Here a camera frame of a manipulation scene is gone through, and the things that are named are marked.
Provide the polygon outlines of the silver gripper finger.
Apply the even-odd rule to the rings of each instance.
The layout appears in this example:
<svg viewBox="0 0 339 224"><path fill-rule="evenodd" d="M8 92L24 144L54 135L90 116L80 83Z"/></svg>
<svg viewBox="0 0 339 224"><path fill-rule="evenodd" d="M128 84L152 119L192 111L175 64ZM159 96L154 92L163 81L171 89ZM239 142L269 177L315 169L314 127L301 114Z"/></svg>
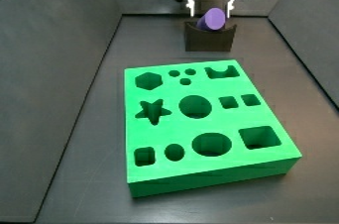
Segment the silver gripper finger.
<svg viewBox="0 0 339 224"><path fill-rule="evenodd" d="M190 9L191 17L195 16L195 0L187 0L187 8Z"/></svg>
<svg viewBox="0 0 339 224"><path fill-rule="evenodd" d="M227 18L231 18L231 11L235 9L234 3L236 0L228 0L227 3Z"/></svg>

